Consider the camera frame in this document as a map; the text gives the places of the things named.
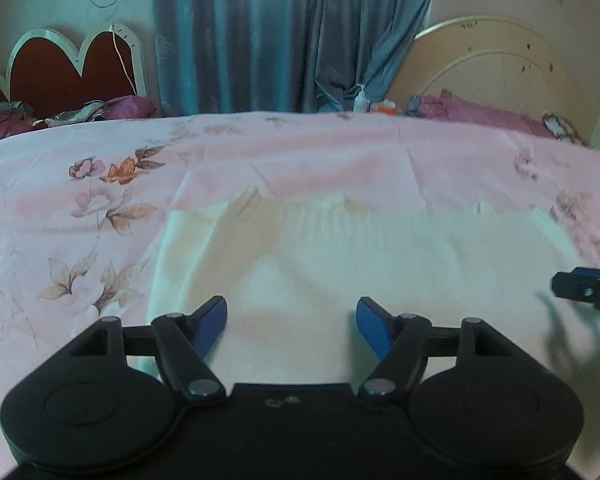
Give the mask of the patterned pillow near headboard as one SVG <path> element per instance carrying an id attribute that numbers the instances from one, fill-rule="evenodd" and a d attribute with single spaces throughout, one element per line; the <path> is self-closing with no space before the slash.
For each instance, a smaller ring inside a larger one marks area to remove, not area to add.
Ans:
<path id="1" fill-rule="evenodd" d="M 559 142 L 573 145 L 585 146 L 585 142 L 580 137 L 576 128 L 566 118 L 562 118 L 553 113 L 544 113 L 542 123 L 546 130 Z"/>

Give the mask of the white pump bottle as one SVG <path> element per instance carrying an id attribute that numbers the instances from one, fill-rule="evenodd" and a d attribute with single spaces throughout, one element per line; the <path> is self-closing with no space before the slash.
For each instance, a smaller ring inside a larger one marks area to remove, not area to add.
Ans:
<path id="1" fill-rule="evenodd" d="M 354 98 L 352 110 L 362 114 L 370 110 L 370 100 L 366 96 L 364 84 L 358 84 L 358 94 Z"/>

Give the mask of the orange small box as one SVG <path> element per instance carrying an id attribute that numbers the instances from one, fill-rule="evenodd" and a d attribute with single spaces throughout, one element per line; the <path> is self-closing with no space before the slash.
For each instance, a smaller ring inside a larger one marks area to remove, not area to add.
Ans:
<path id="1" fill-rule="evenodd" d="M 394 116 L 398 111 L 396 110 L 395 102 L 383 100 L 381 102 L 373 102 L 370 104 L 370 112 Z"/>

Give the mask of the red heart-shaped headboard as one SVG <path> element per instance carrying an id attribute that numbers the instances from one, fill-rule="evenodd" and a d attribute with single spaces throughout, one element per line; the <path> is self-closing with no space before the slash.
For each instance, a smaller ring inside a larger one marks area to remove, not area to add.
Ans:
<path id="1" fill-rule="evenodd" d="M 0 74 L 0 103 L 21 101 L 55 115 L 95 100 L 144 98 L 143 58 L 140 37 L 125 24 L 99 26 L 78 46 L 55 29 L 31 29 Z"/>

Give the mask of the cream white knit garment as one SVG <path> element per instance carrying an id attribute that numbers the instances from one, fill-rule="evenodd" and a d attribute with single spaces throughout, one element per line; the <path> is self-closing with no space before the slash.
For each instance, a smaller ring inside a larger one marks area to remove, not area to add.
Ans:
<path id="1" fill-rule="evenodd" d="M 224 297 L 212 362 L 224 382 L 357 380 L 370 366 L 353 323 L 363 296 L 437 325 L 483 318 L 571 378 L 600 368 L 600 316 L 550 292 L 578 261 L 539 209 L 380 211 L 253 192 L 170 214 L 148 314 Z"/>

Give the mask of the cream round headboard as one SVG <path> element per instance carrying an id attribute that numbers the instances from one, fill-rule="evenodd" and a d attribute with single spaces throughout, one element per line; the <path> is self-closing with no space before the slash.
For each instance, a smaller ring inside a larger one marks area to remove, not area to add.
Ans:
<path id="1" fill-rule="evenodd" d="M 594 120 L 577 79 L 558 50 L 524 24 L 469 15 L 431 26 L 414 39 L 385 98 L 402 106 L 411 96 L 454 96 L 535 119 L 565 118 L 587 141 Z"/>

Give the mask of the pink floral bed sheet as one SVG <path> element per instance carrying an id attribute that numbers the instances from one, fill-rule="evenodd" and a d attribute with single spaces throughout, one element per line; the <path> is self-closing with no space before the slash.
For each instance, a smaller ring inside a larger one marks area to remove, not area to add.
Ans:
<path id="1" fill-rule="evenodd" d="M 577 251 L 570 269 L 600 268 L 600 152 L 579 145 L 381 114 L 201 115 L 20 134 L 0 141 L 0 405 L 100 318 L 153 319 L 172 212 L 253 192 L 380 211 L 539 209 Z M 598 478 L 600 368 L 554 373 L 584 406 L 571 466 Z M 14 465 L 0 429 L 0 477 Z"/>

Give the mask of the blue grey curtain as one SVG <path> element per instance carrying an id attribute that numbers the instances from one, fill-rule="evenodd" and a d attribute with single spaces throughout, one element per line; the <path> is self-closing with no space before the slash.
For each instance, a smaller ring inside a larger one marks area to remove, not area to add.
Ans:
<path id="1" fill-rule="evenodd" d="M 387 93 L 431 0 L 152 0 L 170 115 L 348 112 Z"/>

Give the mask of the maroon bedding pile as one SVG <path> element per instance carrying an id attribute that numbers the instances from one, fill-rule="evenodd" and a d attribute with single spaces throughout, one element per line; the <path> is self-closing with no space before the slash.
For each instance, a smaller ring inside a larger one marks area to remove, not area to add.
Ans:
<path id="1" fill-rule="evenodd" d="M 21 101 L 0 103 L 0 141 L 10 136 L 52 127 L 99 120 L 145 119 L 157 113 L 154 102 L 141 96 L 122 96 L 109 101 L 91 101 L 77 110 L 55 115 L 38 114 Z"/>

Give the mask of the purple pillow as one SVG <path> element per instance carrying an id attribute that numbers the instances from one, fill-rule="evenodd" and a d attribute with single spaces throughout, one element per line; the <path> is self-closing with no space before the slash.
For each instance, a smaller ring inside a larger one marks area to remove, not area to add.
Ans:
<path id="1" fill-rule="evenodd" d="M 449 90 L 442 90 L 438 96 L 428 96 L 428 94 L 411 96 L 407 101 L 404 114 L 408 117 L 438 122 L 461 122 L 515 130 L 540 138 L 552 136 L 542 122 L 527 115 L 466 101 Z"/>

